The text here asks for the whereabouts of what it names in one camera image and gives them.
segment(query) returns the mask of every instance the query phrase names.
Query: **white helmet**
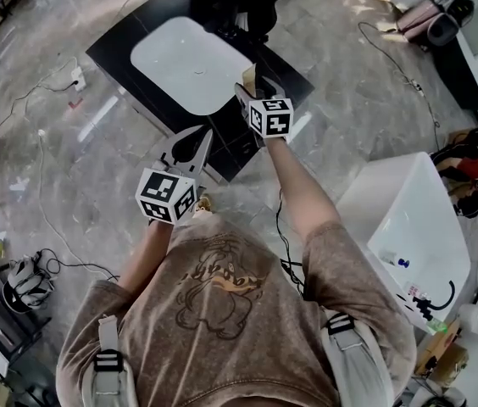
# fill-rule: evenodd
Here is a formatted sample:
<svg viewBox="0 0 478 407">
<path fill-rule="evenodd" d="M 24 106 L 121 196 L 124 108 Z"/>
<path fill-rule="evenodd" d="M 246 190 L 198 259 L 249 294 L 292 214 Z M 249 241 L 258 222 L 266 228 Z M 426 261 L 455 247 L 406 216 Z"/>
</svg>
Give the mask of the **white helmet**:
<svg viewBox="0 0 478 407">
<path fill-rule="evenodd" d="M 13 311 L 24 314 L 40 309 L 52 291 L 54 286 L 48 273 L 30 257 L 12 262 L 8 281 L 3 285 L 3 297 Z"/>
</svg>

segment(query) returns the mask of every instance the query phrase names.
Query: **brown t-shirt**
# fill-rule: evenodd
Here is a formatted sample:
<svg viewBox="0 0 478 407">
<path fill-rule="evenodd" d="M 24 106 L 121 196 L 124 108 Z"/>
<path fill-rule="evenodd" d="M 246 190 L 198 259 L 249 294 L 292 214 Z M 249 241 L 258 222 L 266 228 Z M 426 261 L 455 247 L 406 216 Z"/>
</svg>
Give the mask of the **brown t-shirt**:
<svg viewBox="0 0 478 407">
<path fill-rule="evenodd" d="M 320 341 L 320 306 L 373 329 L 401 392 L 415 361 L 412 327 L 341 226 L 326 224 L 310 235 L 303 271 L 301 299 L 279 259 L 218 215 L 176 228 L 136 300 L 111 282 L 91 287 L 58 361 L 61 405 L 82 406 L 82 374 L 99 347 L 98 319 L 116 315 L 140 407 L 243 405 L 244 397 L 338 406 Z"/>
</svg>

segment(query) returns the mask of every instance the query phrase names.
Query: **floor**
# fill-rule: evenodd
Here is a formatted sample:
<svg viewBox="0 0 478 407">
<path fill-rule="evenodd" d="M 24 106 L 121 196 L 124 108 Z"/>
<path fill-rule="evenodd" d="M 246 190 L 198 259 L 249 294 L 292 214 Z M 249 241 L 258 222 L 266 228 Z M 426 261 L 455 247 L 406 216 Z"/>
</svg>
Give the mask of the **floor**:
<svg viewBox="0 0 478 407">
<path fill-rule="evenodd" d="M 21 0 L 0 27 L 0 122 L 14 98 L 64 65 L 43 84 L 68 86 L 73 57 L 88 85 L 81 94 L 38 88 L 15 104 L 14 115 L 0 129 L 0 238 L 6 237 L 9 257 L 52 248 L 62 261 L 77 262 L 44 220 L 40 201 L 49 222 L 79 258 L 114 272 L 142 234 L 147 222 L 133 195 L 164 136 L 121 98 L 85 51 L 145 1 Z M 281 0 L 277 12 L 269 47 L 316 88 L 297 111 L 310 113 L 312 120 L 292 148 L 334 200 L 366 162 L 435 149 L 423 99 L 357 28 L 360 20 L 391 20 L 387 3 Z M 424 87 L 441 122 L 440 144 L 448 132 L 475 125 L 442 84 L 429 54 L 368 33 Z M 258 153 L 229 185 L 204 180 L 218 211 L 251 226 L 276 253 L 284 254 L 275 229 L 278 185 L 266 152 Z M 286 224 L 286 212 L 283 220 L 292 257 L 298 260 L 301 249 Z M 462 223 L 477 263 L 478 218 Z M 58 277 L 44 311 L 53 321 L 36 348 L 49 367 L 89 283 L 99 277 L 81 268 L 64 269 Z"/>
</svg>

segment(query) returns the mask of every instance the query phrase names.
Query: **strap buckle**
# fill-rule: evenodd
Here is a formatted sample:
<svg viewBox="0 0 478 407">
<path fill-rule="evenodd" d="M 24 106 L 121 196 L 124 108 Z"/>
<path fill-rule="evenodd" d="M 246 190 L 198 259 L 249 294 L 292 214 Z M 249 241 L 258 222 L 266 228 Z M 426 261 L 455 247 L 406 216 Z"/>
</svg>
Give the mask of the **strap buckle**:
<svg viewBox="0 0 478 407">
<path fill-rule="evenodd" d="M 106 349 L 96 354 L 94 358 L 95 372 L 122 372 L 124 370 L 124 358 L 120 351 Z"/>
<path fill-rule="evenodd" d="M 325 323 L 325 327 L 329 335 L 336 335 L 337 333 L 353 330 L 355 327 L 354 319 L 347 314 L 335 314 Z"/>
</svg>

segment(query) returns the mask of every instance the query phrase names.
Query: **wall outlet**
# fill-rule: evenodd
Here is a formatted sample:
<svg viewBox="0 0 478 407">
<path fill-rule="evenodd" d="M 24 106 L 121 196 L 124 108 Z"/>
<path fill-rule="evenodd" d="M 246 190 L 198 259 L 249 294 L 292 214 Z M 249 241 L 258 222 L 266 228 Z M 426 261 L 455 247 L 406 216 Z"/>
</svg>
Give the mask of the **wall outlet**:
<svg viewBox="0 0 478 407">
<path fill-rule="evenodd" d="M 83 70 L 80 66 L 77 66 L 74 70 L 71 71 L 71 78 L 75 84 L 75 90 L 77 92 L 82 91 L 86 87 L 85 76 L 83 75 Z"/>
</svg>

